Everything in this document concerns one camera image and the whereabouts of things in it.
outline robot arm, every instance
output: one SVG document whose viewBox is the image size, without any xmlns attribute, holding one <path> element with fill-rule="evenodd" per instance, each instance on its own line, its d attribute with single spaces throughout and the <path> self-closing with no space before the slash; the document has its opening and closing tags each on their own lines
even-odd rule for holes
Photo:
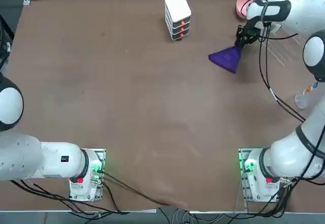
<svg viewBox="0 0 325 224">
<path fill-rule="evenodd" d="M 325 79 L 325 0 L 256 0 L 247 10 L 248 30 L 258 34 L 264 23 L 272 22 L 307 39 L 303 60 L 317 81 Z M 254 149 L 247 163 L 252 164 L 247 178 L 253 201 L 268 201 L 279 190 L 280 177 L 299 177 L 306 168 L 325 125 L 325 96 L 309 117 L 291 134 L 271 147 Z M 325 177 L 325 138 L 304 177 Z"/>
<path fill-rule="evenodd" d="M 40 142 L 16 133 L 24 100 L 19 88 L 0 73 L 0 181 L 28 178 L 69 178 L 70 198 L 102 198 L 105 151 L 80 149 L 71 143 Z"/>
</svg>

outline pink cup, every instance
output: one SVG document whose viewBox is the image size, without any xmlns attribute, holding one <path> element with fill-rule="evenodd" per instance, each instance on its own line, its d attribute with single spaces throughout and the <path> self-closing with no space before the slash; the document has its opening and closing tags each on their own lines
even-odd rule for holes
<svg viewBox="0 0 325 224">
<path fill-rule="evenodd" d="M 237 15 L 241 18 L 246 18 L 246 14 L 247 14 L 247 9 L 248 6 L 254 1 L 254 0 L 237 0 L 236 2 L 236 12 Z"/>
</svg>

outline plastic bottle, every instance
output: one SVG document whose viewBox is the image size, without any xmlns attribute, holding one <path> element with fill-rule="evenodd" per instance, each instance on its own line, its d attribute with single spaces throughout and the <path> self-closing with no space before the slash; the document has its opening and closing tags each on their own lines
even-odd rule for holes
<svg viewBox="0 0 325 224">
<path fill-rule="evenodd" d="M 302 93 L 295 95 L 295 104 L 300 109 L 315 106 L 325 94 L 325 83 L 315 82 L 304 89 Z"/>
</svg>

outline purple cloth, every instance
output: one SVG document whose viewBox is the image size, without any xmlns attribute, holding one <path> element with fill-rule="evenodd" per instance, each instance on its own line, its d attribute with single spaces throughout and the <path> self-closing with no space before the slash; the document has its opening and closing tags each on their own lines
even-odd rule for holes
<svg viewBox="0 0 325 224">
<path fill-rule="evenodd" d="M 209 54 L 209 60 L 214 64 L 236 73 L 238 63 L 241 57 L 242 48 L 240 46 L 233 46 L 224 50 Z"/>
</svg>

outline tabletop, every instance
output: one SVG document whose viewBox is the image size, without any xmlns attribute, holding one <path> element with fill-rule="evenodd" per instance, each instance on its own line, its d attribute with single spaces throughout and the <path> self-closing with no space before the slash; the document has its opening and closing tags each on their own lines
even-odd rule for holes
<svg viewBox="0 0 325 224">
<path fill-rule="evenodd" d="M 236 0 L 188 3 L 189 35 L 174 42 L 164 0 L 32 0 L 23 8 L 7 70 L 25 99 L 16 129 L 41 141 L 106 148 L 106 171 L 156 200 L 233 211 L 238 148 L 267 147 L 298 122 L 264 86 L 258 43 L 245 46 L 236 74 L 208 60 L 234 43 L 242 22 Z M 303 45 L 297 37 L 269 43 L 270 84 L 291 105 L 314 81 Z M 69 193 L 65 179 L 37 183 Z M 120 209 L 156 207 L 109 184 Z M 66 209 L 9 182 L 0 186 L 1 210 Z M 287 211 L 325 212 L 321 191 L 300 183 Z M 108 195 L 97 204 L 113 209 Z M 240 197 L 236 210 L 243 208 Z"/>
</svg>

